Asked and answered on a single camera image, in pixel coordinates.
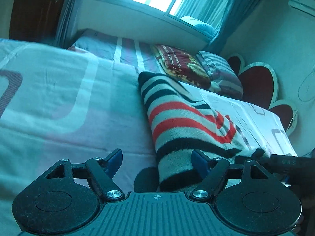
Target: curtain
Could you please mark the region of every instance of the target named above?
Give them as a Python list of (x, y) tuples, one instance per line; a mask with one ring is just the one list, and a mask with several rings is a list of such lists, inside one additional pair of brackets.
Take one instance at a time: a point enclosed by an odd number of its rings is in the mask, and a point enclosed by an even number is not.
[(58, 22), (55, 46), (68, 48), (77, 32), (78, 11), (82, 0), (65, 0)]
[(205, 47), (205, 51), (219, 54), (227, 39), (237, 27), (253, 12), (261, 0), (229, 0), (215, 37)]
[(183, 0), (174, 16), (191, 16), (217, 29), (228, 0)]

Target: striped cushion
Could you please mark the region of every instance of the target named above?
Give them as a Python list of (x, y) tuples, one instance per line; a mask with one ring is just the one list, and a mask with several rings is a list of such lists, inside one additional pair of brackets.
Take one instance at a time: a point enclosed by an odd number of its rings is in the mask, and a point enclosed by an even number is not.
[(204, 51), (199, 51), (196, 56), (211, 81), (220, 86), (221, 91), (218, 94), (229, 98), (242, 99), (242, 84), (225, 59)]
[[(142, 72), (138, 81), (152, 130), (162, 192), (189, 193), (200, 183), (191, 163), (193, 149), (210, 158), (223, 157), (241, 164), (257, 154), (248, 148), (245, 136), (228, 115), (196, 99), (172, 77)], [(264, 151), (259, 152), (259, 157), (264, 155)]]

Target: white wall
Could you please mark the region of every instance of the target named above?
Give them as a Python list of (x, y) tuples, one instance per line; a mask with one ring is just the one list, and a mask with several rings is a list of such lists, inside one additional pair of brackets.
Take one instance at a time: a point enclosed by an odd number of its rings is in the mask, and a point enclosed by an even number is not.
[[(238, 52), (247, 64), (270, 64), (279, 80), (279, 99), (300, 101), (298, 88), (315, 64), (315, 17), (295, 10), (289, 0), (263, 0), (252, 15), (229, 38), (222, 56)], [(305, 95), (307, 85), (311, 84)], [(315, 77), (301, 89), (302, 97), (315, 94)], [(298, 111), (298, 124), (289, 139), (299, 155), (315, 147), (315, 101)]]
[(13, 2), (14, 0), (0, 0), (0, 38), (9, 38)]
[(83, 0), (78, 14), (78, 30), (92, 28), (114, 36), (147, 43), (162, 43), (191, 52), (201, 50), (206, 42), (151, 15), (96, 0)]

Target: air conditioner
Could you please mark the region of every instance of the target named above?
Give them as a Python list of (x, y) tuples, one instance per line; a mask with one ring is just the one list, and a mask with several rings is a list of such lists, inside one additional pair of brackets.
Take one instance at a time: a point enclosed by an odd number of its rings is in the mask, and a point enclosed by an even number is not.
[(314, 0), (289, 0), (289, 5), (293, 8), (306, 12), (315, 17)]

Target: metal screw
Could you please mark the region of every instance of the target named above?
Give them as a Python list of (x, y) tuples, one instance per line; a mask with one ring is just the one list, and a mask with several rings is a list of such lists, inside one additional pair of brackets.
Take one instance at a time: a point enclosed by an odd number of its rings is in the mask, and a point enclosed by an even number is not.
[(122, 192), (119, 190), (111, 190), (106, 193), (109, 198), (119, 198), (122, 196)]
[(206, 198), (208, 196), (208, 193), (204, 190), (197, 190), (193, 192), (193, 196), (196, 198)]

